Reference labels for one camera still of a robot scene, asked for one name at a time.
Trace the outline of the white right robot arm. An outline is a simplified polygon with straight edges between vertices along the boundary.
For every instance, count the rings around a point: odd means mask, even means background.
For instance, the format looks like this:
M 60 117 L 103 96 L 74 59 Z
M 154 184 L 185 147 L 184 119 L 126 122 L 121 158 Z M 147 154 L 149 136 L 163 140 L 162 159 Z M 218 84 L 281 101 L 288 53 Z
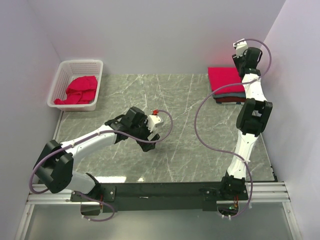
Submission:
M 222 178 L 219 193 L 226 200 L 246 193 L 246 176 L 252 150 L 260 134 L 265 130 L 273 104 L 264 96 L 261 72 L 257 69 L 263 52 L 246 44 L 235 46 L 232 56 L 246 100 L 236 120 L 238 139 L 231 164 Z

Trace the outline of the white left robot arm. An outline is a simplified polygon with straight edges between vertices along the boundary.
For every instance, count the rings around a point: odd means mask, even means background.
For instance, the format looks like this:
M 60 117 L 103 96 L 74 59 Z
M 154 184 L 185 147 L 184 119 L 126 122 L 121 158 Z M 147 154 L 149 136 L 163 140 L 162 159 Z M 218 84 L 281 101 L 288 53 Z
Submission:
M 34 166 L 34 174 L 53 194 L 69 189 L 81 192 L 88 201 L 94 201 L 101 193 L 101 184 L 90 173 L 75 171 L 75 163 L 100 148 L 115 145 L 129 136 L 135 138 L 144 152 L 153 150 L 160 136 L 156 134 L 152 139 L 148 138 L 163 122 L 156 111 L 146 115 L 133 106 L 126 114 L 106 121 L 95 131 L 81 137 L 62 143 L 56 140 L 48 142 Z

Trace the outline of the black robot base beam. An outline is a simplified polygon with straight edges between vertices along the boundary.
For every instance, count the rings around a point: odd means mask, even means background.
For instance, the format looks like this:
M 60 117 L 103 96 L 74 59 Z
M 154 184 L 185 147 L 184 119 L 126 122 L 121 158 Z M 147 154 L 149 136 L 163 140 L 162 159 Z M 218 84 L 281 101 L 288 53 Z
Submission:
M 123 211 L 203 210 L 216 211 L 219 201 L 247 201 L 245 184 L 220 182 L 103 183 L 96 197 L 111 207 L 103 213 Z

